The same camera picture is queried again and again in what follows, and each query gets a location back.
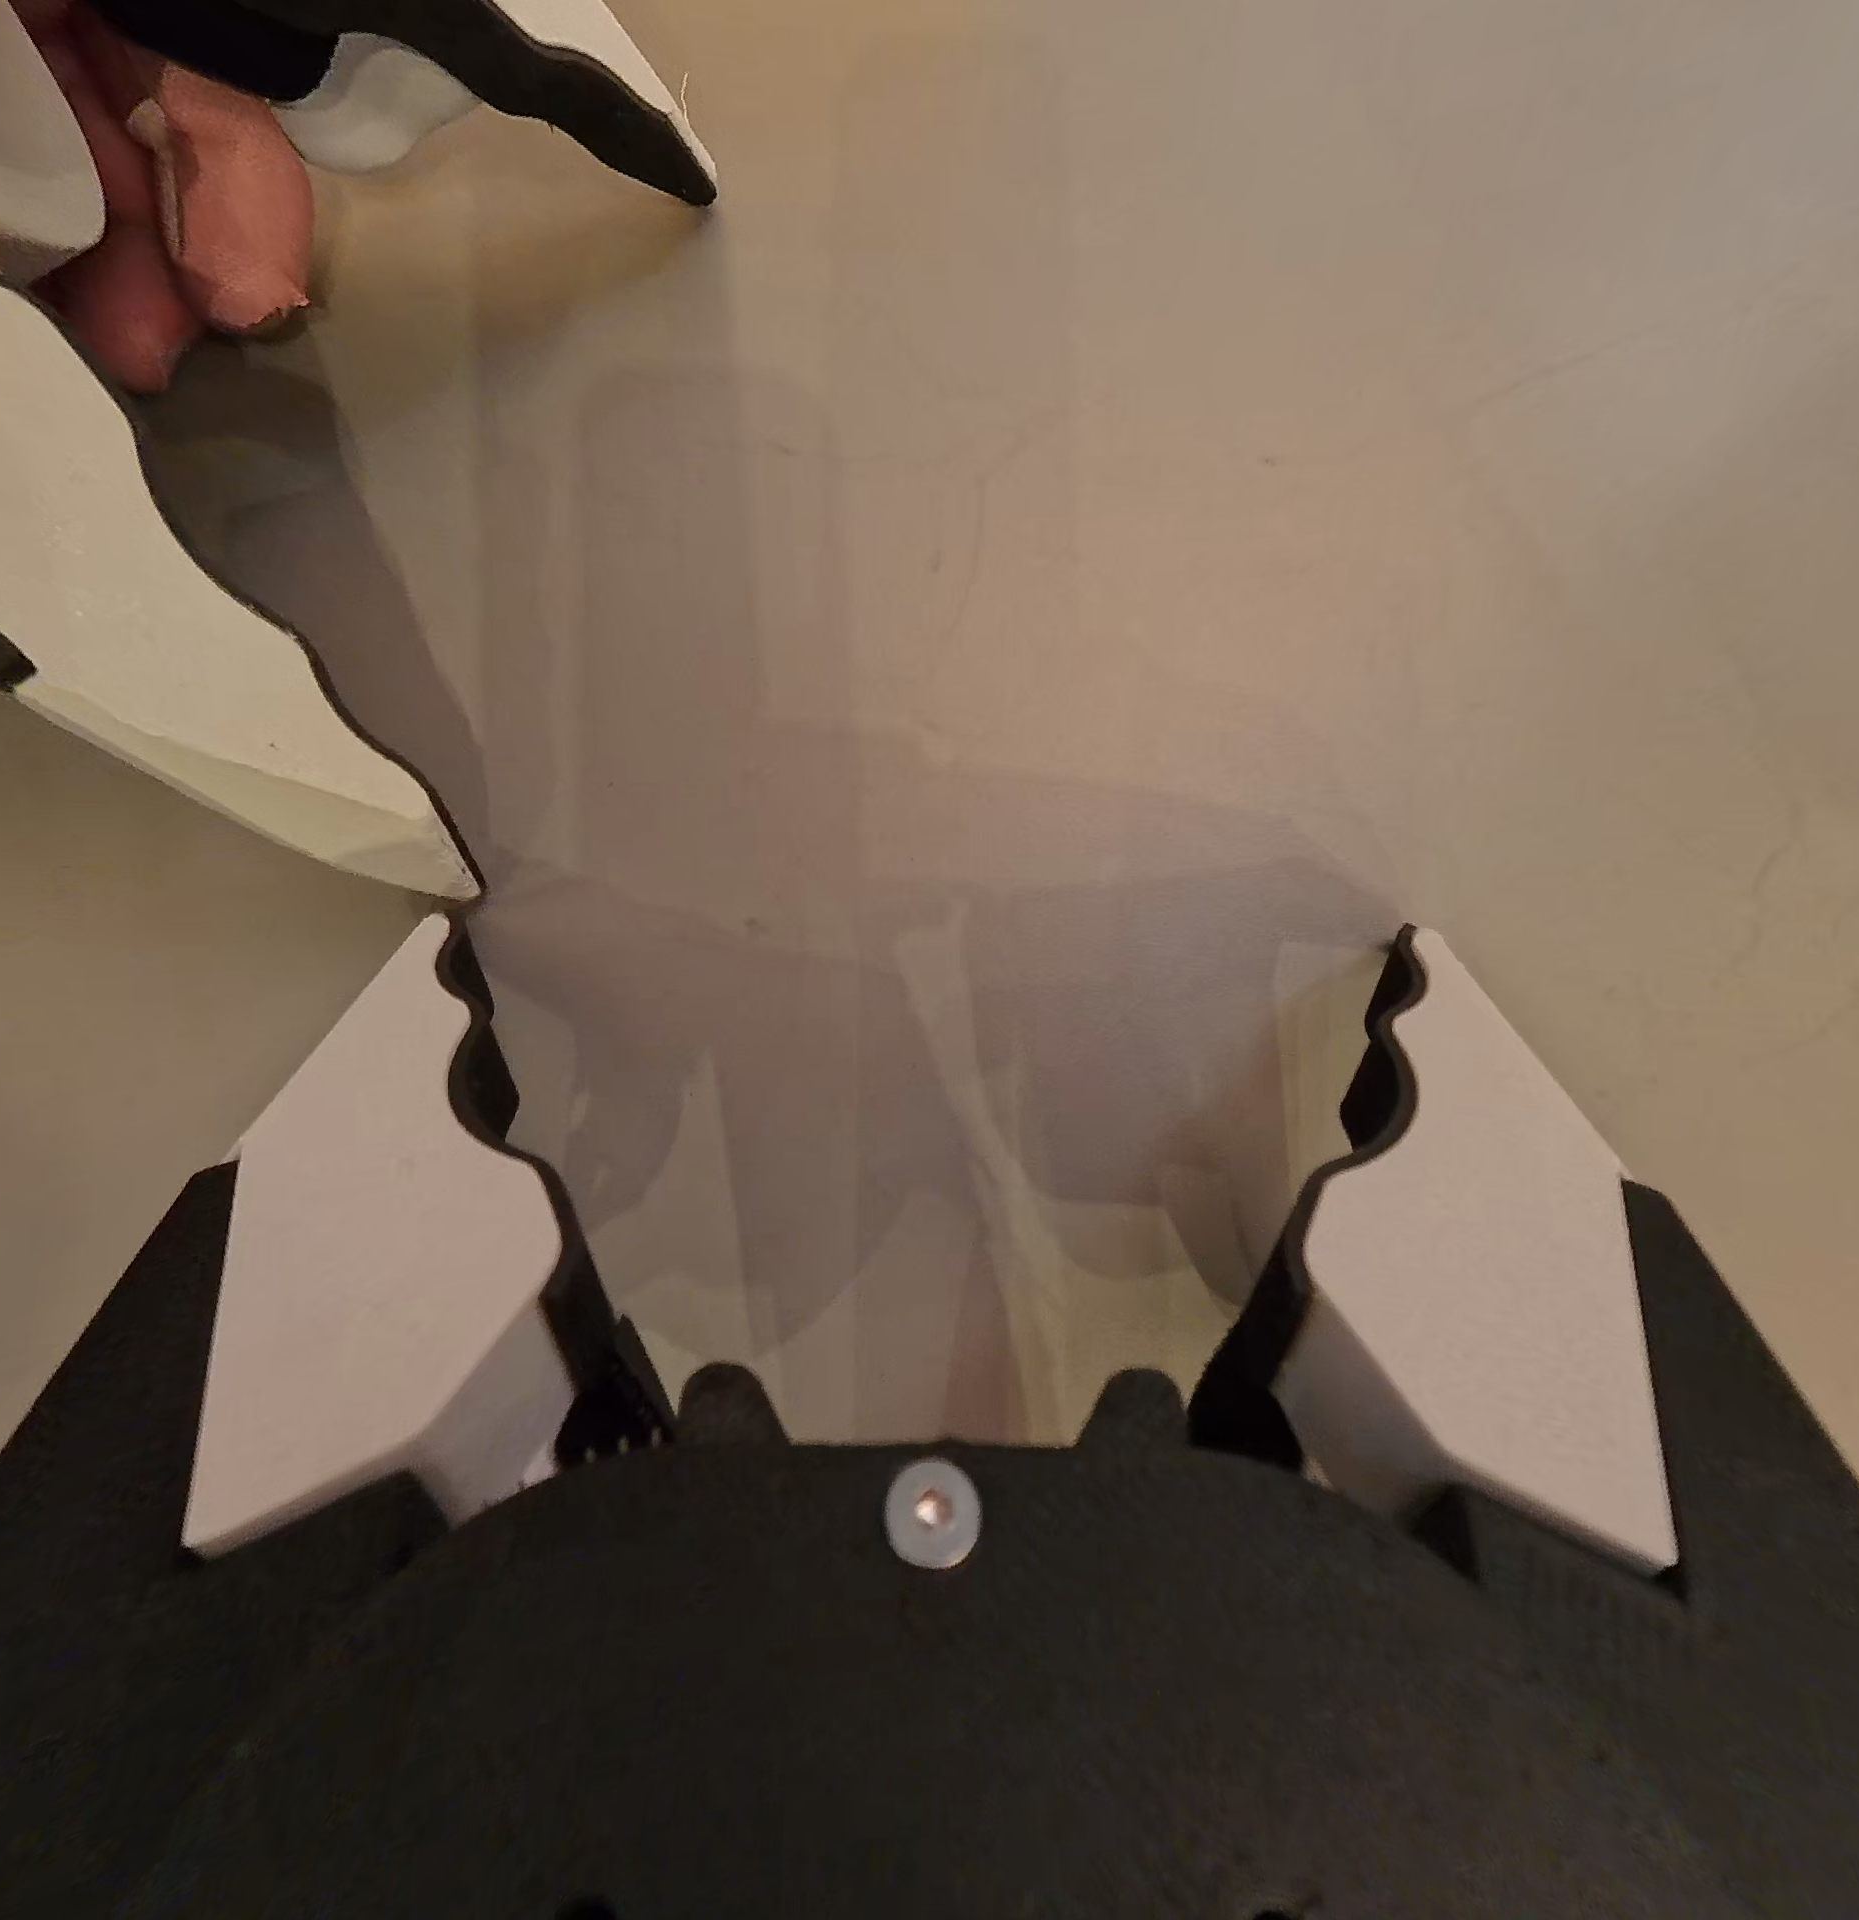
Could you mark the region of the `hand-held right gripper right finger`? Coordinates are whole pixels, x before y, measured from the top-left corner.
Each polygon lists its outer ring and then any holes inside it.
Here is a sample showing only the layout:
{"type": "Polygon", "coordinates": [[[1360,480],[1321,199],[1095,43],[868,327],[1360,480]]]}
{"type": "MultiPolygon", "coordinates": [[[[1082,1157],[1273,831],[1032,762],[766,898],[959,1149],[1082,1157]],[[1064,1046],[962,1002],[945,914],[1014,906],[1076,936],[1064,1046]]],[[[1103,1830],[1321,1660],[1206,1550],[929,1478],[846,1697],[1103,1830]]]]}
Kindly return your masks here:
{"type": "Polygon", "coordinates": [[[1206,1450],[1394,1520],[1496,1500],[1639,1574],[1680,1558],[1626,1175],[1427,927],[1404,925],[1339,1105],[1188,1405],[1206,1450]]]}

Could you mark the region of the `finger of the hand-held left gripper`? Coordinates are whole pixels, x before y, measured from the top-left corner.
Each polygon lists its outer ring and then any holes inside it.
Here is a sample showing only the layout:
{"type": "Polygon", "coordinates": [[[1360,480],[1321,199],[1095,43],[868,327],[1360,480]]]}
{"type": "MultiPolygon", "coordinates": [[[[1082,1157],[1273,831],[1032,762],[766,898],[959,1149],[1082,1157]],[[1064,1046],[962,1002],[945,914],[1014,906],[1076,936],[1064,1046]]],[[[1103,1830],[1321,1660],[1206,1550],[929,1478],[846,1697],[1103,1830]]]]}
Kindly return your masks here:
{"type": "Polygon", "coordinates": [[[193,549],[133,408],[2,279],[0,689],[325,866],[445,901],[484,888],[436,791],[193,549]]]}
{"type": "Polygon", "coordinates": [[[611,171],[709,207],[718,164],[603,2],[278,3],[336,49],[278,119],[309,162],[386,170],[473,104],[552,126],[611,171]]]}

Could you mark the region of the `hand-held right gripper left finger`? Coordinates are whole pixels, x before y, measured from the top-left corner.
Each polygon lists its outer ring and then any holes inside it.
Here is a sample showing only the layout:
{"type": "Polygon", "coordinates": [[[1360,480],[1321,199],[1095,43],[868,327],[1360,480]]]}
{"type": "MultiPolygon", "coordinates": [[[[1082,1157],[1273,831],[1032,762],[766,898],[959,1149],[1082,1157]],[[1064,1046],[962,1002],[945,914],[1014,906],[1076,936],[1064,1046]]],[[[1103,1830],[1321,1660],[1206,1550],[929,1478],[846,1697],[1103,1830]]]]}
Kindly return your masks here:
{"type": "Polygon", "coordinates": [[[460,1523],[668,1442],[518,1093],[467,925],[429,914],[232,1155],[182,1545],[221,1557],[395,1475],[460,1523]]]}

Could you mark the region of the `person's left hand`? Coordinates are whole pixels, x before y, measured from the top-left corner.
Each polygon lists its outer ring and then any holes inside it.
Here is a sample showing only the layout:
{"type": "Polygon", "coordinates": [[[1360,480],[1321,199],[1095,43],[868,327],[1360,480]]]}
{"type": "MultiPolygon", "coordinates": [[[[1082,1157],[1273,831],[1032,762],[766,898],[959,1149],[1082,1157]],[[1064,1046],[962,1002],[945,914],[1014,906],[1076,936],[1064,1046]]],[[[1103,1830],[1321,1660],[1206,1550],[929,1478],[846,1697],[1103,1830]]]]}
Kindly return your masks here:
{"type": "Polygon", "coordinates": [[[209,335],[293,322],[310,300],[315,199],[259,97],[139,46],[86,3],[16,3],[86,139],[99,241],[31,291],[133,395],[209,335]]]}

